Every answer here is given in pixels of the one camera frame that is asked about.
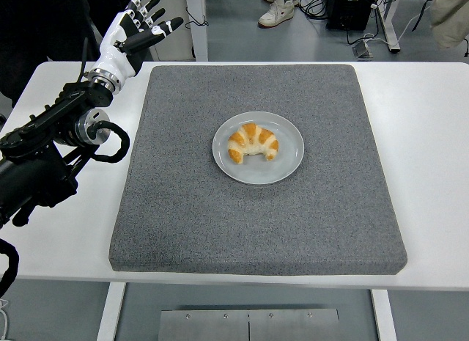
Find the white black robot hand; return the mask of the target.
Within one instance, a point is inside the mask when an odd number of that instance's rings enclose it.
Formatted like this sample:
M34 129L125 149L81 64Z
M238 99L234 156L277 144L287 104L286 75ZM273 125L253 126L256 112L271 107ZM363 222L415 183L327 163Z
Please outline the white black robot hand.
M109 83L115 89L136 76L144 61L144 50L158 44L184 22L176 17L157 22L165 10L151 13L160 0L130 0L108 28L100 44L100 57L87 74L89 81Z

